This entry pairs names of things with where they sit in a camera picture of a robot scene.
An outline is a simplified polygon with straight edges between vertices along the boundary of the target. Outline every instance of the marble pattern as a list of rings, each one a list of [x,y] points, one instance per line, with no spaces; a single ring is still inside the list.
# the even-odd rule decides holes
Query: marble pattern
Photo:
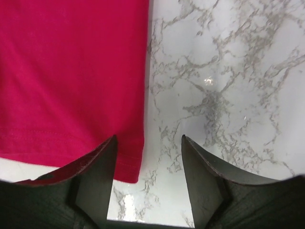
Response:
[[[182,134],[252,173],[305,173],[305,0],[151,0],[150,18],[140,180],[114,181],[108,218],[193,227]]]

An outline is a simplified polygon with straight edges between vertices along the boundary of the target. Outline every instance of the marble surface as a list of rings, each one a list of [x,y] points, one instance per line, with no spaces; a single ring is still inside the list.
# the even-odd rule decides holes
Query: marble surface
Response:
[[[193,227],[181,136],[252,173],[305,173],[305,1],[151,1],[145,149],[109,219]],[[55,168],[0,160],[0,178]]]

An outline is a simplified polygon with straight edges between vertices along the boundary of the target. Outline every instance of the red cloth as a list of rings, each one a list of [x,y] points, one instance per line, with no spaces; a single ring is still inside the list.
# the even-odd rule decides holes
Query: red cloth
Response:
[[[112,135],[142,160],[147,0],[0,0],[0,157],[61,167]]]

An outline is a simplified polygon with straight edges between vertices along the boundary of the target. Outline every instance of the red fabric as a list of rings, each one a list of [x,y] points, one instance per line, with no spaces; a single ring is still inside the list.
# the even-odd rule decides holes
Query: red fabric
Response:
[[[112,135],[138,180],[147,0],[0,0],[0,157],[62,167]]]

